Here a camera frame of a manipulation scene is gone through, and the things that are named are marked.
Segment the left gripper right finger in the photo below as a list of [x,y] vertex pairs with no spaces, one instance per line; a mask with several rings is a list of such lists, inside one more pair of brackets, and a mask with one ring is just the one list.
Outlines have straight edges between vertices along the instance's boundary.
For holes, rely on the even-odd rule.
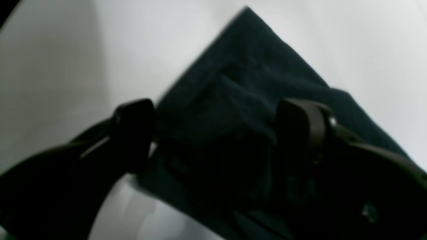
[[328,106],[281,100],[276,201],[296,240],[425,240],[426,172],[337,123]]

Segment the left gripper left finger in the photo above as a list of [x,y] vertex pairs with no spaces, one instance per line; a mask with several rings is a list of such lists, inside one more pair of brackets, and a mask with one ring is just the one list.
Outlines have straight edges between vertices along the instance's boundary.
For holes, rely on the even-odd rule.
[[1,175],[1,227],[17,240],[87,240],[105,198],[148,161],[155,125],[150,99]]

